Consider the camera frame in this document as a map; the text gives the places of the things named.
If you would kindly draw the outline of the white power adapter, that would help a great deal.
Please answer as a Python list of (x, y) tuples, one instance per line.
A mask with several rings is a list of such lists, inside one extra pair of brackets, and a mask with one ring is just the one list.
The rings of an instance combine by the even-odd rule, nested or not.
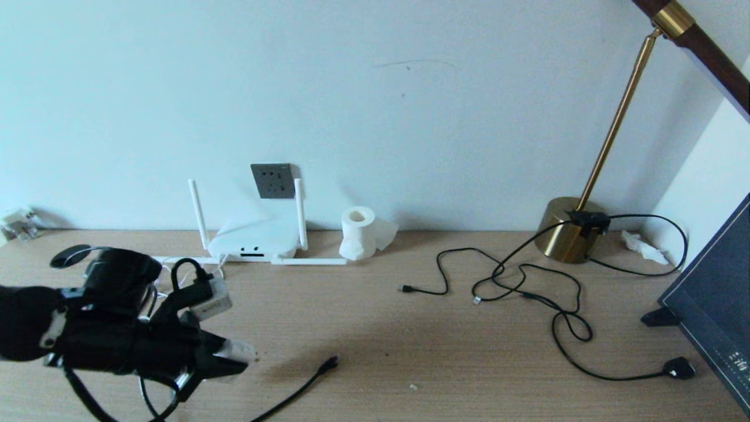
[(232, 339), (226, 339), (222, 347), (217, 352), (213, 353), (214, 356), (232, 360), (234, 362), (245, 363), (247, 365), (255, 362), (257, 353), (252, 345), (241, 341), (233, 341)]

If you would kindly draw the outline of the white router with antennas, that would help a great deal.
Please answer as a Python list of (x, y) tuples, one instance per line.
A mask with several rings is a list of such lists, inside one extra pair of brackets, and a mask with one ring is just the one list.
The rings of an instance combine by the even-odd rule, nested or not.
[(203, 246), (210, 257), (204, 263), (268, 262), (281, 266), (345, 266), (342, 257), (296, 257), (298, 251), (308, 250), (307, 220), (304, 209), (304, 185), (302, 179), (293, 179), (295, 217), (265, 219), (246, 224), (228, 221), (210, 237), (204, 223), (203, 206), (199, 199), (196, 180), (188, 179), (187, 186), (195, 210), (197, 230)]

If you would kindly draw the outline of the clear plastic wrapper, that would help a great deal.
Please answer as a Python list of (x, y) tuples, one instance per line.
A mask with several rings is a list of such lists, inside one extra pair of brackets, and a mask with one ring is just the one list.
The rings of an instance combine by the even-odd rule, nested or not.
[(16, 207), (0, 211), (0, 233), (5, 240), (28, 242), (40, 237), (38, 213), (29, 207)]

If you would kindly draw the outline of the white toilet paper roll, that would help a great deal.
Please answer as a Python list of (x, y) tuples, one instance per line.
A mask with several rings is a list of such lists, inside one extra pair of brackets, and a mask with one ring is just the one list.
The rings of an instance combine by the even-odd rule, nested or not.
[(399, 225), (376, 216), (367, 206), (345, 209), (341, 215), (343, 240), (339, 254), (348, 261), (363, 261), (384, 251), (396, 238)]

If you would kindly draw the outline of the brass desk lamp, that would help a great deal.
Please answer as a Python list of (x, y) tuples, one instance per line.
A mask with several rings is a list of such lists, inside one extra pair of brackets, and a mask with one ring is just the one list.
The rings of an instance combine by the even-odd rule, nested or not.
[(750, 80), (702, 29), (694, 16), (683, 8), (680, 0), (632, 2), (649, 17), (653, 31), (646, 35), (636, 56), (583, 192), (578, 197), (554, 198), (547, 204), (533, 241), (542, 254), (555, 261), (571, 264), (591, 261), (595, 243), (608, 232), (611, 221), (616, 218), (592, 203), (591, 195), (659, 37), (671, 41), (694, 57), (709, 77), (715, 80), (724, 98), (750, 122)]

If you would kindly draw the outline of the crumpled white tissue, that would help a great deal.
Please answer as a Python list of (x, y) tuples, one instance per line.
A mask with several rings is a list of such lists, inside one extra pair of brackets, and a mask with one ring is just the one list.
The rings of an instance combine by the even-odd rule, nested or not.
[(669, 261), (664, 256), (663, 252), (645, 242), (642, 239), (640, 233), (627, 232), (627, 230), (623, 230), (621, 232), (621, 239), (627, 249), (637, 252), (641, 257), (643, 257), (643, 259), (654, 261), (661, 265), (669, 264)]

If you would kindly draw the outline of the grey wall socket plate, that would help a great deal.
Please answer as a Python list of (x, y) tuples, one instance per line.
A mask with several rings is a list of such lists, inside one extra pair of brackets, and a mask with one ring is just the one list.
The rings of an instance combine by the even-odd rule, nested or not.
[(292, 199), (295, 185), (289, 163), (252, 164), (251, 171), (261, 199)]

